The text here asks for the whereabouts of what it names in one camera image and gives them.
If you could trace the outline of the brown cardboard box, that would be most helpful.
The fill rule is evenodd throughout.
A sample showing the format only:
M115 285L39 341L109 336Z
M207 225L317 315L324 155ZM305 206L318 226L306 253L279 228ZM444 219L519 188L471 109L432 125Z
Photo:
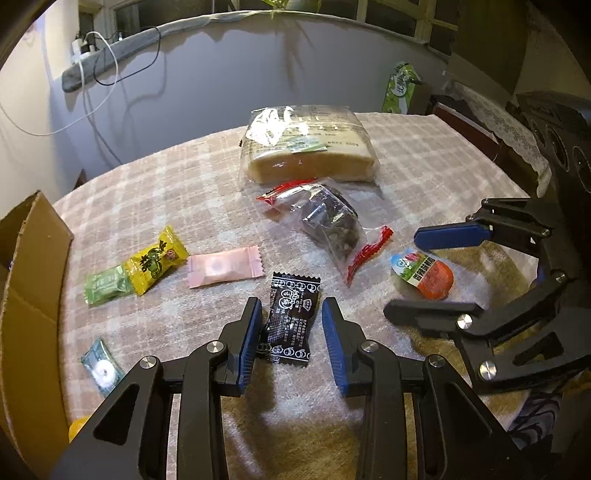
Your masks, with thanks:
M68 445L58 323L72 240L40 191L1 221L1 428L39 479Z

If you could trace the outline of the black small candy wrapper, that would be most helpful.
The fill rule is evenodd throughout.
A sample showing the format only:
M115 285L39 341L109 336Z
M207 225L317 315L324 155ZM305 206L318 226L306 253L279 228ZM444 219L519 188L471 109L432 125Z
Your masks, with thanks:
M318 277L273 273L269 319L256 349L260 358L276 364L308 366L311 357L308 336L320 293Z

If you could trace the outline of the orange jelly cup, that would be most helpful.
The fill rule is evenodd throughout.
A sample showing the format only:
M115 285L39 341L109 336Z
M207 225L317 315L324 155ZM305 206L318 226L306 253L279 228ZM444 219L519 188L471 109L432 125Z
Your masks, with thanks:
M393 255L391 268L428 300L447 298L455 281L454 273L446 263L419 250L407 249Z

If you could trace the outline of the teal mint ring candy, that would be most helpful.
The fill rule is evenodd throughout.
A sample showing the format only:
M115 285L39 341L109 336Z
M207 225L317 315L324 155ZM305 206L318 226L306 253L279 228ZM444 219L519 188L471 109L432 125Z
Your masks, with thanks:
M112 357L102 338L98 338L80 358L92 377L99 393L106 398L124 377L124 372Z

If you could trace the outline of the white power strip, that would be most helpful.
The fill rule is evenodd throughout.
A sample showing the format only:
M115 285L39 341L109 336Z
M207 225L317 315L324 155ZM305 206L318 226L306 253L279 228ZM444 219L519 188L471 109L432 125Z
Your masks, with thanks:
M94 43L82 38L76 38L70 47L70 60L72 64L77 64L97 52Z

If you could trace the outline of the dark dried fruit clear bag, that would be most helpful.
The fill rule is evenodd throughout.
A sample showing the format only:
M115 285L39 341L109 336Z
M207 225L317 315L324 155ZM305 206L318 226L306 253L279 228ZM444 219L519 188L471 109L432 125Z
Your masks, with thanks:
M388 225L370 226L361 209L331 179L288 181L256 200L327 251L346 285L394 236Z

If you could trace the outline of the light green candy wrapper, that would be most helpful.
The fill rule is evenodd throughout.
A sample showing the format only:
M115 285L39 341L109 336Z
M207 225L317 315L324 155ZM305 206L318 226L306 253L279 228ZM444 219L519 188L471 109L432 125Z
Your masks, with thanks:
M85 280L84 297L89 306L130 295L133 292L129 276L122 265L92 274Z

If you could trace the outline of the plaid pink tablecloth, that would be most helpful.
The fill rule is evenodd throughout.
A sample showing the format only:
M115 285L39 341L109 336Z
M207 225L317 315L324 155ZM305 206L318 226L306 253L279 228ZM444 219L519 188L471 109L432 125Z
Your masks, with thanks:
M381 254L342 280L324 250L277 223L239 181L236 128L190 140L115 168L72 191L54 207L73 233L61 299L60 367L68 420L91 414L101 396L81 364L102 339L123 369L141 357L179 358L221 333L249 297L270 299L270 279L190 289L186 272L163 278L145 295L91 308L86 278L152 243L171 226L192 254L256 245L267 272L318 276L322 295L366 335L401 356L440 352L462 361L446 341L422 340L391 325L385 304L412 296L391 270L392 255L424 225L456 222L487 197L519 197L500 168L440 119L365 114L363 125L380 160L378 191L356 192L363 218L393 229ZM222 402L228 472L233 479L351 479L363 402L339 395L320 323L310 335L307 367L257 361L242 398Z

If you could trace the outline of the green white snack bag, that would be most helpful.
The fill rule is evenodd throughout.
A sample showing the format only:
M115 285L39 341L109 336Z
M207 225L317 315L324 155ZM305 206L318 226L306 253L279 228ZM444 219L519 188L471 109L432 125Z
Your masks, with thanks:
M390 75L382 105L384 113L408 114L415 90L422 84L413 65L400 62Z

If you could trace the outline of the packaged sponge cake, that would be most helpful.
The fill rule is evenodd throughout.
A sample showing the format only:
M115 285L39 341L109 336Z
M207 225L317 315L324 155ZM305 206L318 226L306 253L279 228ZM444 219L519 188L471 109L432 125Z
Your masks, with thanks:
M315 178L372 182L379 168L369 133L342 106L253 110L239 146L239 175L257 185Z

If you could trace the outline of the yellow candy wrapper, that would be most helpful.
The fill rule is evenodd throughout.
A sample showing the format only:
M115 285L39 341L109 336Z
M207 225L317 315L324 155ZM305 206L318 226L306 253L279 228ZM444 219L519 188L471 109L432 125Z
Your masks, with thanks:
M166 226L158 241L131 255L122 264L137 296L144 295L169 269L185 263L189 253L174 230Z

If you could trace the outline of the pink candy wrapper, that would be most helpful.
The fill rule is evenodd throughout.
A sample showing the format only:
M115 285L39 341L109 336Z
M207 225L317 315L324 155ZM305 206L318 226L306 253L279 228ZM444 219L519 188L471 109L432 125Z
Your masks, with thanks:
M187 265L190 289L264 276L263 260L257 246L192 255Z

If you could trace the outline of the yellow blue jelly cup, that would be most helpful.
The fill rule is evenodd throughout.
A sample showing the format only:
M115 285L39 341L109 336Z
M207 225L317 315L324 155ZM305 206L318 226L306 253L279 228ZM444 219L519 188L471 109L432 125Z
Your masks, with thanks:
M84 427L86 422L88 421L89 416L83 416L80 418L75 419L69 426L68 429L68 441L72 442L74 438L78 435L80 430Z

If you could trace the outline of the lace covered furniture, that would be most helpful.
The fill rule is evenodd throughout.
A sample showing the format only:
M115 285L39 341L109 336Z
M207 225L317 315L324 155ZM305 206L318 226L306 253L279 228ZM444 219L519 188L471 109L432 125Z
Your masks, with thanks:
M539 151L534 134L504 107L454 81L449 85L454 98L465 100L476 118L511 147L536 173L536 196L542 197L552 177L549 161Z

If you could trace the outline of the grey windowsill cloth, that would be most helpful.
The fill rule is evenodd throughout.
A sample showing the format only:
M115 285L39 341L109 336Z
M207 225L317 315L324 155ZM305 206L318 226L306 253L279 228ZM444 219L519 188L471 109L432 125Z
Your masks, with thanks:
M250 17L271 18L279 14L280 11L273 10L232 11L184 18L149 27L113 44L107 43L100 51L82 60L82 66L77 63L68 67L61 75L62 90L64 93L80 90L82 83L88 83L94 77L114 69L115 63L120 64L154 44L160 47L166 37L197 31L211 25L238 23Z

